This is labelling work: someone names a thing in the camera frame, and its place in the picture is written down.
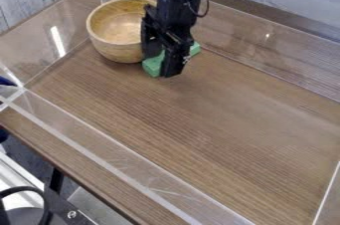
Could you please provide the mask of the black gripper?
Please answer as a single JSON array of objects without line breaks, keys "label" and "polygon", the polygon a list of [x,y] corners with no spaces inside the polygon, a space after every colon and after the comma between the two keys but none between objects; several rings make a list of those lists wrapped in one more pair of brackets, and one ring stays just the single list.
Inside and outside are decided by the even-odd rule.
[{"label": "black gripper", "polygon": [[194,44],[190,31],[194,23],[176,13],[178,10],[160,11],[156,6],[148,4],[142,23],[144,59],[156,57],[163,51],[163,45],[166,48],[162,63],[162,76],[166,78],[182,73]]}]

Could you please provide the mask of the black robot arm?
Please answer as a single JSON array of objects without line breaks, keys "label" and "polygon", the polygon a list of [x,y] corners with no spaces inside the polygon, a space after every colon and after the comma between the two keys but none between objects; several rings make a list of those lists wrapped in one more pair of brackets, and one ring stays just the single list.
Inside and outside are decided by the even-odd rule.
[{"label": "black robot arm", "polygon": [[144,59],[166,53],[160,75],[164,78],[182,74],[195,43],[191,29],[210,10],[208,0],[158,0],[144,7],[142,43]]}]

